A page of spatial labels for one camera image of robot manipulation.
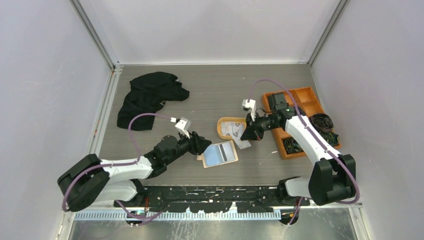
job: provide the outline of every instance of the black cable bundle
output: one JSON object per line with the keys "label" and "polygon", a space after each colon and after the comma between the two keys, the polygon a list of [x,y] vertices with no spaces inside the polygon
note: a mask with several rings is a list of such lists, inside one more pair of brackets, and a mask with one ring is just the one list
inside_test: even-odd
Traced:
{"label": "black cable bundle", "polygon": [[309,121],[318,133],[329,133],[334,128],[333,121],[325,113],[316,113],[309,117]]}
{"label": "black cable bundle", "polygon": [[[311,116],[309,121],[328,144],[332,147],[339,145],[339,135],[332,132],[334,125],[330,116],[324,113],[317,113]],[[282,143],[287,154],[303,152],[303,149],[293,137],[284,139]]]}
{"label": "black cable bundle", "polygon": [[[339,135],[334,132],[320,132],[319,133],[324,140],[330,144],[332,147],[339,145]],[[289,137],[282,141],[284,144],[285,151],[287,154],[296,154],[303,152],[302,147],[299,143],[293,138]]]}

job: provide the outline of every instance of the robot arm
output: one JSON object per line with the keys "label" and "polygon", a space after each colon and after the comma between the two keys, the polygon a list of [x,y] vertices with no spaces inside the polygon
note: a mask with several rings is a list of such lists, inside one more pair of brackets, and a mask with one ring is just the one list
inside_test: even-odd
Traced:
{"label": "robot arm", "polygon": [[[299,109],[300,115],[297,115],[294,107],[289,106],[282,93],[270,95],[268,102],[272,114],[262,117],[255,114],[254,118],[252,112],[247,114],[247,127],[241,140],[261,140],[265,131],[283,128],[302,147],[314,166],[310,178],[294,177],[281,180],[278,189],[282,197],[310,198],[320,206],[354,197],[356,191],[352,181],[328,152],[331,151],[337,155],[353,177],[355,177],[354,158],[349,154],[341,155],[339,151],[329,145],[309,122],[306,114]],[[255,109],[255,101],[243,101],[243,108],[245,110]],[[317,140],[325,144],[327,151],[323,151]]]}
{"label": "robot arm", "polygon": [[[90,171],[76,182],[67,198],[70,211],[81,211],[101,201],[122,200],[127,205],[142,203],[145,199],[145,189],[139,179],[157,177],[185,153],[200,155],[212,143],[195,131],[189,132],[190,124],[189,120],[181,118],[175,125],[179,140],[171,135],[164,136],[153,150],[141,156],[136,164],[130,163],[137,161],[137,158],[104,160],[95,154],[85,156],[57,180],[63,194],[81,172],[96,165],[110,165]],[[114,166],[124,163],[129,165]]]}

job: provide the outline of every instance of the wood grain surface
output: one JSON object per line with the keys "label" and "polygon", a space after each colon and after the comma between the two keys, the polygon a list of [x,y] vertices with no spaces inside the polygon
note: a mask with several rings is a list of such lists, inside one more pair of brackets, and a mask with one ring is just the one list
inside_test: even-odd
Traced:
{"label": "wood grain surface", "polygon": [[[188,99],[168,101],[157,113],[191,120],[190,130],[212,143],[225,141],[218,137],[218,119],[246,117],[242,100],[248,98],[255,81],[266,78],[276,80],[289,89],[313,86],[315,90],[310,67],[306,64],[124,66],[100,150],[101,159],[119,160],[137,156],[128,131],[117,127],[118,111],[130,91],[129,81],[156,71],[177,75],[183,88],[190,91]],[[262,106],[261,95],[278,90],[272,83],[261,82],[255,86],[252,98],[257,101],[257,106]],[[178,136],[173,123],[158,117],[153,130],[134,132],[145,153],[166,135]],[[280,158],[275,152],[277,147],[270,131],[265,133],[263,140],[251,141],[251,144],[252,147],[243,150],[236,147],[239,161],[209,168],[204,168],[201,161],[187,153],[169,165],[162,175],[142,182],[146,186],[277,185],[285,178],[310,176],[312,165],[306,157]]]}

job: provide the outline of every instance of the black cloth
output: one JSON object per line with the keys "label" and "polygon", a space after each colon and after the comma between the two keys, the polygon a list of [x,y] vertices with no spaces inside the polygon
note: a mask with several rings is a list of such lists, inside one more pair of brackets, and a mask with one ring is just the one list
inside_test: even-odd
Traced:
{"label": "black cloth", "polygon": [[[125,96],[118,112],[117,126],[128,129],[131,120],[144,113],[156,113],[161,110],[165,101],[183,101],[190,92],[182,87],[177,76],[157,71],[134,78],[129,82],[131,91]],[[131,125],[135,131],[151,130],[155,116],[139,117]]]}

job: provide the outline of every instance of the black metal base plate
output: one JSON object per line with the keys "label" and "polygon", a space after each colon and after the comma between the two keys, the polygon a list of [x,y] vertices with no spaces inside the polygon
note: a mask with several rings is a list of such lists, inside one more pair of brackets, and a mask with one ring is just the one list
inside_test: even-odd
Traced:
{"label": "black metal base plate", "polygon": [[[158,212],[167,206],[170,213],[227,212],[235,202],[238,213],[272,212],[272,207],[295,206],[293,202],[281,201],[275,186],[145,186],[148,207]],[[302,201],[302,206],[309,206]],[[145,207],[128,205],[126,207]]]}

